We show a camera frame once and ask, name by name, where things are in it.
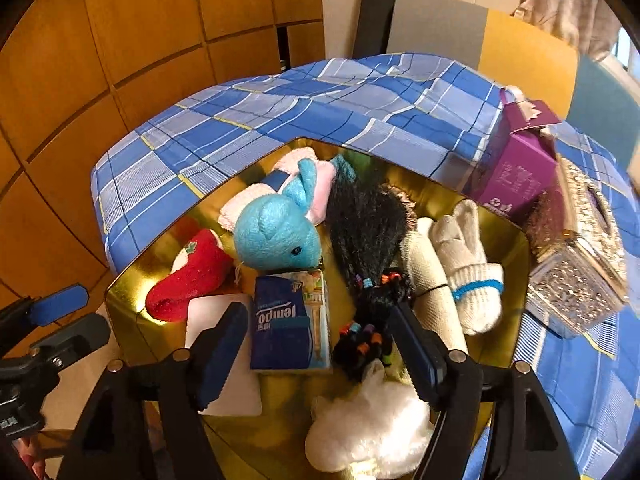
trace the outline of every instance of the gold tray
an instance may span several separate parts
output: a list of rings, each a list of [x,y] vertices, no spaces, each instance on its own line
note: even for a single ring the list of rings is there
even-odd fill
[[[216,221],[220,208],[249,184],[258,182],[285,153],[311,146],[318,157],[329,160],[342,153],[358,170],[377,164],[389,182],[405,190],[419,217],[437,219],[452,211],[463,197],[417,173],[366,153],[318,140],[296,139],[265,155],[219,186],[187,211],[125,269],[108,288],[106,304],[116,339],[128,364],[155,362],[184,345],[186,323],[164,323],[144,310],[149,289],[166,276],[176,254],[203,227],[222,238],[225,250],[235,255],[232,235]],[[481,240],[490,262],[504,267],[503,315],[489,333],[467,337],[471,356],[501,367],[511,365],[529,276],[529,244],[524,233],[505,218],[479,208]],[[324,274],[329,290],[332,345],[339,328],[351,319],[353,307],[339,275],[323,226],[319,227]],[[241,288],[253,295],[256,273],[242,268]],[[311,424],[310,406],[315,396],[343,396],[353,389],[338,370],[333,374],[267,375],[260,377],[262,415],[257,417],[204,416],[207,435],[220,466],[229,480],[349,479],[351,472],[325,474],[313,469],[305,457],[305,437]],[[483,406],[476,438],[486,426],[490,406]]]

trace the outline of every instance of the light blue plush toy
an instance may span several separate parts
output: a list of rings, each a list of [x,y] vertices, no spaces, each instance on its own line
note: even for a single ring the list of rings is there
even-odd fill
[[[322,249],[315,226],[324,221],[338,167],[353,172],[341,155],[326,161],[312,148],[292,150],[227,202],[218,221],[233,232],[238,259],[262,271],[317,267]]]

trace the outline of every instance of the blue gripper pad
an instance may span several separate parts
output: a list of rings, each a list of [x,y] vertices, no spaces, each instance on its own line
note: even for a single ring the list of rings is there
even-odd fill
[[[77,283],[36,301],[30,309],[29,319],[34,325],[47,326],[84,307],[88,301],[89,293]]]
[[[218,324],[203,330],[191,345],[193,371],[196,375],[196,403],[204,410],[216,400],[236,360],[249,325],[246,307],[234,301]]]

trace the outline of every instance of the black hair wig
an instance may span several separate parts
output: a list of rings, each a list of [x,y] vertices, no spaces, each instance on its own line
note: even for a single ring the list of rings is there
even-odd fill
[[[356,308],[353,321],[340,330],[332,357],[351,379],[360,381],[373,359],[390,363],[393,339],[386,322],[410,291],[406,276],[390,267],[407,231],[407,209],[380,174],[354,179],[339,171],[326,225],[335,262]]]

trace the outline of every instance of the white glove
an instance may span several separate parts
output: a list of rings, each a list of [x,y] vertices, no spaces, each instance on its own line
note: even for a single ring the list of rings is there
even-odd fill
[[[429,240],[433,220],[420,218],[417,230],[400,242],[404,270],[415,293],[414,312],[420,324],[440,336],[449,350],[468,353],[456,304],[436,251]]]
[[[500,319],[503,272],[500,264],[488,264],[480,242],[478,206],[463,200],[453,215],[443,216],[430,229],[449,286],[456,300],[465,334],[487,332]]]

